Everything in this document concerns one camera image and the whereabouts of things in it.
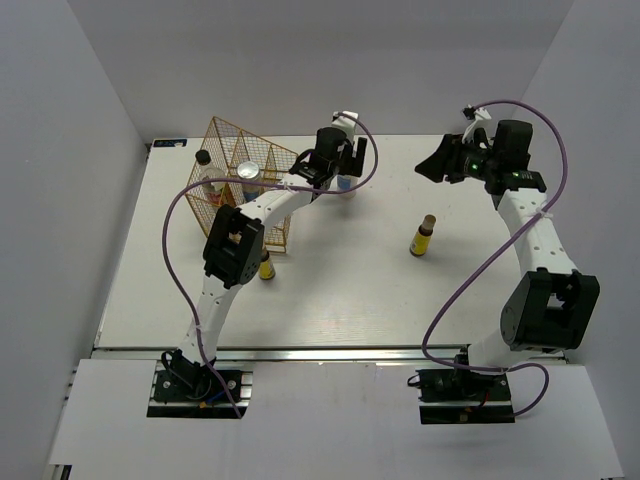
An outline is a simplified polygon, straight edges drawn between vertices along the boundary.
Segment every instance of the yellow label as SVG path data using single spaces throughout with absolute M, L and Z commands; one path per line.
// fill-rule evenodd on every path
M 414 255 L 424 255 L 427 252 L 427 248 L 429 248 L 429 242 L 431 241 L 431 235 L 425 237 L 420 232 L 416 232 L 415 237 L 413 237 L 413 242 L 411 242 L 411 253 Z
M 270 258 L 266 262 L 260 262 L 258 275 L 260 275 L 262 280 L 271 280 L 276 276 L 276 270 L 273 268 L 273 262 Z

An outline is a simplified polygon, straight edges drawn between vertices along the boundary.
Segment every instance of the tabletop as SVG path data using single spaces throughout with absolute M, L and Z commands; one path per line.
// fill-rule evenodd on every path
M 441 136 L 377 135 L 380 166 L 349 200 L 324 196 L 292 218 L 276 277 L 257 276 L 235 299 L 221 347 L 418 345 L 454 290 L 508 238 L 481 182 L 434 184 L 414 173 Z M 294 151 L 314 137 L 272 137 Z M 152 148 L 96 346 L 171 348 L 191 316 L 162 260 L 161 230 L 202 139 Z M 365 174 L 373 153 L 369 147 Z M 437 218 L 427 254 L 409 244 L 426 214 Z M 169 255 L 188 292 L 202 285 L 206 238 L 186 200 L 169 227 Z M 449 310 L 432 343 L 472 343 L 494 330 L 519 281 L 510 249 Z

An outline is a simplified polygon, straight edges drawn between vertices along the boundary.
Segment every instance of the bottle with black cap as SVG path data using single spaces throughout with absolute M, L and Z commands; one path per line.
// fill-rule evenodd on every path
M 211 162 L 211 155 L 207 150 L 198 150 L 196 152 L 196 162 L 200 166 L 200 175 L 198 179 L 211 180 L 212 178 L 224 178 L 224 172 L 213 165 Z M 222 203 L 222 192 L 224 191 L 225 182 L 211 182 L 202 185 L 207 200 L 214 204 L 220 205 Z

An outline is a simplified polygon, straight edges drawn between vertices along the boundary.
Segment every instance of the can lid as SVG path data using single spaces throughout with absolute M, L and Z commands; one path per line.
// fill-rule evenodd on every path
M 238 165 L 238 177 L 245 180 L 256 180 L 260 177 L 260 167 L 256 162 L 242 162 Z
M 196 162 L 199 165 L 208 165 L 211 163 L 211 155 L 209 155 L 208 150 L 198 150 L 196 152 Z

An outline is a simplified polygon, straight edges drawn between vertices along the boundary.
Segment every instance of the gold wire basket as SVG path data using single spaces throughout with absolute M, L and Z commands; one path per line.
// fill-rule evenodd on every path
M 284 177 L 298 156 L 291 150 L 269 142 L 218 117 L 211 119 L 201 148 L 209 151 L 211 163 L 222 170 L 226 177 L 238 178 L 238 165 L 251 160 L 260 167 L 261 181 L 271 184 L 278 183 Z M 200 165 L 195 162 L 188 185 L 197 182 L 200 173 Z M 191 190 L 186 194 L 186 197 L 205 236 L 209 235 L 213 219 L 220 205 L 228 203 L 235 207 L 245 203 L 242 185 L 238 183 L 225 184 L 220 205 L 215 205 L 207 200 L 202 186 Z M 290 226 L 291 216 L 288 215 L 265 233 L 267 250 L 272 253 L 287 252 Z

